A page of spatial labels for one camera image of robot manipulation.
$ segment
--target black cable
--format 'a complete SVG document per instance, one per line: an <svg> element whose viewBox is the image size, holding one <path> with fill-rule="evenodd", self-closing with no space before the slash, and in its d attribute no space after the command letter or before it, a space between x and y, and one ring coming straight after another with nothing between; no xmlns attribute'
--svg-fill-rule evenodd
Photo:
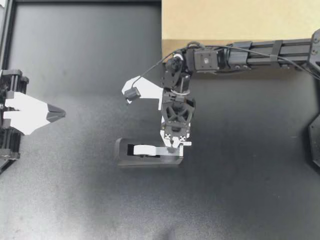
<svg viewBox="0 0 320 240"><path fill-rule="evenodd" d="M145 71L144 73L142 73L136 80L134 80L134 82L131 85L131 88L134 87L134 84L141 79L144 75L146 75L148 72L150 72L152 69L154 69L156 66L158 66L159 64L161 64L164 60L166 60L168 57L170 57L172 54L174 54L175 52L181 51L186 49L186 47L182 47L182 48L178 48L172 52L170 52L167 56L163 57L161 60L159 60L155 65L151 66L147 71Z"/></svg>
<svg viewBox="0 0 320 240"><path fill-rule="evenodd" d="M236 47L236 46L224 46L224 45L206 45L206 47L210 47L210 48L225 48L225 49L234 49L234 50L239 50L239 51L243 51L243 52L247 52L247 53L252 53L252 54L257 54L257 55L261 55L261 56L265 56L270 58L272 56L272 54L267 54L267 53L262 53L262 52L258 52L258 51L252 51L249 49L245 49L245 48L241 48L241 47ZM298 69L300 69L301 71L311 75L312 77L314 77L317 80L320 80L320 76L317 74L314 74L311 71L308 71L306 68L300 66L299 64L295 63L294 61L291 61L283 56L277 56L278 59L282 59L292 65L294 65L295 67L297 67Z"/></svg>

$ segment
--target white object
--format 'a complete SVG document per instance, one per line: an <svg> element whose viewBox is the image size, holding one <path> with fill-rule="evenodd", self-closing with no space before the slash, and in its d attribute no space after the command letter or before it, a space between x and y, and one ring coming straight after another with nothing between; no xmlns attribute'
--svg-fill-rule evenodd
<svg viewBox="0 0 320 240"><path fill-rule="evenodd" d="M139 77L140 76L136 76L126 81L121 90L122 94L125 94L125 91L131 89L131 87L136 87L141 95L141 99L159 99L158 110L161 110L162 94L164 89L150 82L144 77L141 77L138 81L135 82L135 80L137 80Z"/></svg>
<svg viewBox="0 0 320 240"><path fill-rule="evenodd" d="M34 130L50 123L47 120L48 104L36 98L14 92L14 97L5 100L5 106L14 108L15 111L5 111L3 119L10 119L13 127L24 135L30 135Z"/></svg>
<svg viewBox="0 0 320 240"><path fill-rule="evenodd" d="M169 152L165 146L153 145L135 145L133 147L133 155L148 155L148 156L184 156L184 146L180 145L178 151Z"/></svg>

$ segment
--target black table surface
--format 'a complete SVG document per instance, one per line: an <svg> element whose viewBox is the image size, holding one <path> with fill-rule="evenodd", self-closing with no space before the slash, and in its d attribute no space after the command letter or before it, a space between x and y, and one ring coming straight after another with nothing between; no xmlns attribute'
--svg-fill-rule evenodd
<svg viewBox="0 0 320 240"><path fill-rule="evenodd" d="M194 76L193 145L180 167L117 167L118 138L160 139L157 102L127 106L121 94L160 57L159 4L17 7L9 68L67 115L24 136L0 176L0 239L320 238L306 128L319 99L302 72Z"/></svg>

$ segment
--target screw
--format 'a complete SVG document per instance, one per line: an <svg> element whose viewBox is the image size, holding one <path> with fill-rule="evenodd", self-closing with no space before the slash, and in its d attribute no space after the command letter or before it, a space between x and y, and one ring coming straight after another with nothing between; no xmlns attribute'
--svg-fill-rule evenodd
<svg viewBox="0 0 320 240"><path fill-rule="evenodd" d="M289 65L287 65L287 64L283 64L281 67L282 67L283 69L290 69Z"/></svg>

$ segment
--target cardboard box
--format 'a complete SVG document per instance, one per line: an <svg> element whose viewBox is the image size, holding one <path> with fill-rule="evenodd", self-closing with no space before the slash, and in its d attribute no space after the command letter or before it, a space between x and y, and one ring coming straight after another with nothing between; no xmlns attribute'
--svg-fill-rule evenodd
<svg viewBox="0 0 320 240"><path fill-rule="evenodd" d="M320 0L162 0L162 55L190 41L227 44L311 38Z"/></svg>

